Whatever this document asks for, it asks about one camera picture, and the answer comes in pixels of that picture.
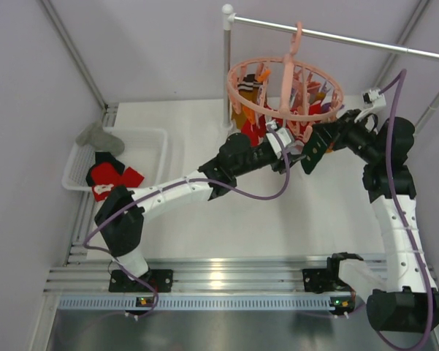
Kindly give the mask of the pink round clip hanger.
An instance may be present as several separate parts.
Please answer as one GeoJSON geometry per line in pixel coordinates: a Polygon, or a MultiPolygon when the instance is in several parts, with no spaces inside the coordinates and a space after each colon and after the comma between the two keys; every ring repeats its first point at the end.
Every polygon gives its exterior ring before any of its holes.
{"type": "Polygon", "coordinates": [[[339,112],[308,115],[307,83],[314,80],[327,82],[332,91],[324,102],[331,99],[343,103],[344,94],[340,84],[322,69],[295,59],[304,28],[299,21],[291,27],[289,50],[282,56],[263,56],[230,64],[226,54],[224,69],[224,122],[227,128],[238,131],[245,123],[243,106],[265,115],[266,120],[282,122],[293,136],[305,142],[310,137],[314,124],[334,121],[339,112]]]}

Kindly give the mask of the grey sock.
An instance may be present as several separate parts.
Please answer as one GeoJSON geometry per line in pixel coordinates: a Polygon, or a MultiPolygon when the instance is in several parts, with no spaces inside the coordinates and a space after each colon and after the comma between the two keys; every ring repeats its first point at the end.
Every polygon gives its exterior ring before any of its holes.
{"type": "Polygon", "coordinates": [[[114,156],[125,150],[124,142],[108,132],[105,132],[100,121],[89,124],[75,139],[79,147],[92,146],[95,150],[109,152],[114,156]]]}

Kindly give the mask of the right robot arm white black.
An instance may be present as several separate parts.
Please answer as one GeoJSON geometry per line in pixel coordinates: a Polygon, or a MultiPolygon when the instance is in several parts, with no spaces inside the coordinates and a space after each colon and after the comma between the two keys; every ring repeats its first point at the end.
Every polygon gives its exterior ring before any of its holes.
{"type": "Polygon", "coordinates": [[[406,161],[414,144],[414,125],[387,120],[378,130],[357,121],[350,110],[317,124],[302,163],[310,173],[327,151],[347,148],[364,163],[362,183],[378,220],[386,254],[386,278],[373,273],[357,254],[333,254],[326,280],[335,290],[349,286],[366,304],[375,331],[423,333],[439,324],[439,291],[427,267],[416,223],[416,188],[406,161]]]}

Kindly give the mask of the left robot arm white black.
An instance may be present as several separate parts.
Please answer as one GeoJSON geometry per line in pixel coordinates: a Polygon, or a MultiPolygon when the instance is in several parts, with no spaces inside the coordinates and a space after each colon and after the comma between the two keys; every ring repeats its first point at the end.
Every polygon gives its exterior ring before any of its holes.
{"type": "Polygon", "coordinates": [[[284,128],[268,132],[257,146],[247,135],[234,133],[214,158],[183,178],[138,190],[115,187],[96,213],[95,223],[107,253],[121,264],[126,283],[134,290],[150,284],[150,267],[141,249],[146,222],[183,205],[236,192],[238,177],[263,167],[288,174],[302,159],[293,145],[294,138],[284,128]]]}

